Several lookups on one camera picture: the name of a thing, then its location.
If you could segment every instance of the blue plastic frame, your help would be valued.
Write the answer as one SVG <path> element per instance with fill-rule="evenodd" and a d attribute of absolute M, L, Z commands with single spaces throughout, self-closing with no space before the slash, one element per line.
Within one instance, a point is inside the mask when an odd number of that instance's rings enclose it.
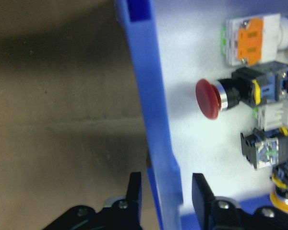
<path fill-rule="evenodd" d="M 183 201 L 180 169 L 171 148 L 152 1 L 115 0 L 117 20 L 126 33 L 140 95 L 152 163 L 147 173 L 160 229 L 200 229 L 194 214 L 179 214 Z M 265 205 L 272 205 L 268 195 L 241 202 L 249 213 Z"/>

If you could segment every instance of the orange terminal block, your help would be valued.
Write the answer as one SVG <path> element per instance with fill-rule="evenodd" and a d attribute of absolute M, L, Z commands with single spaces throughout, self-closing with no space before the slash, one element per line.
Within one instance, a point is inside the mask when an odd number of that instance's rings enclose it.
<path fill-rule="evenodd" d="M 247 61 L 248 65 L 255 65 L 261 59 L 263 44 L 264 22 L 259 18 L 252 18 L 238 31 L 238 59 Z"/>

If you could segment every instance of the white panel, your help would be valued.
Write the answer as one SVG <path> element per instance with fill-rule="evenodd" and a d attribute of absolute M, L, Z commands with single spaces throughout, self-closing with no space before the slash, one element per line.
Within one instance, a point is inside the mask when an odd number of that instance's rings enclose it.
<path fill-rule="evenodd" d="M 288 14 L 287 1 L 156 0 L 156 20 L 173 152 L 181 170 L 184 207 L 193 210 L 192 173 L 204 173 L 215 195 L 245 199 L 269 193 L 270 169 L 255 171 L 242 156 L 240 132 L 255 126 L 240 103 L 215 121 L 202 115 L 195 98 L 201 78 L 228 78 L 235 68 L 221 55 L 221 27 L 235 17 Z M 286 61 L 283 54 L 278 59 Z"/>

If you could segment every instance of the screw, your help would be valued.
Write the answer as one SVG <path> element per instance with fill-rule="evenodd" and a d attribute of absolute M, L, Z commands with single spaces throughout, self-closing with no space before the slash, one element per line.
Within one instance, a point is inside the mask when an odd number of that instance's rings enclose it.
<path fill-rule="evenodd" d="M 78 217 L 84 217 L 86 215 L 87 215 L 87 208 L 80 208 L 78 210 L 78 214 L 77 214 Z"/>
<path fill-rule="evenodd" d="M 275 216 L 273 210 L 269 208 L 263 208 L 261 212 L 265 217 L 273 218 Z"/>
<path fill-rule="evenodd" d="M 243 22 L 241 23 L 241 26 L 246 29 L 246 27 L 249 25 L 249 23 L 250 23 L 250 22 L 249 22 L 248 20 L 243 21 Z"/>
<path fill-rule="evenodd" d="M 219 207 L 222 209 L 229 209 L 229 203 L 227 203 L 226 201 L 219 201 Z"/>
<path fill-rule="evenodd" d="M 119 208 L 120 208 L 120 209 L 126 209 L 126 208 L 128 208 L 127 200 L 120 200 L 120 202 L 119 202 Z"/>
<path fill-rule="evenodd" d="M 242 64 L 248 64 L 248 59 L 246 57 L 242 58 L 241 62 L 242 62 Z"/>

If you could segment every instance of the terminal block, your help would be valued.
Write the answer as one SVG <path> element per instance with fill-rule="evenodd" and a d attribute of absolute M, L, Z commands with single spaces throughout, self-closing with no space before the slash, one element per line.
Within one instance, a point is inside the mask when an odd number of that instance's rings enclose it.
<path fill-rule="evenodd" d="M 227 20 L 222 40 L 231 66 L 274 61 L 278 50 L 288 49 L 288 17 L 274 13 Z"/>
<path fill-rule="evenodd" d="M 259 106 L 255 111 L 258 127 L 265 131 L 278 127 L 288 129 L 288 97 L 276 103 Z"/>
<path fill-rule="evenodd" d="M 251 134 L 240 134 L 242 154 L 255 169 L 272 167 L 288 161 L 288 131 L 268 132 L 254 128 Z"/>
<path fill-rule="evenodd" d="M 237 69 L 229 79 L 196 84 L 196 98 L 202 113 L 216 119 L 225 111 L 244 102 L 251 108 L 288 98 L 288 65 L 270 62 Z"/>

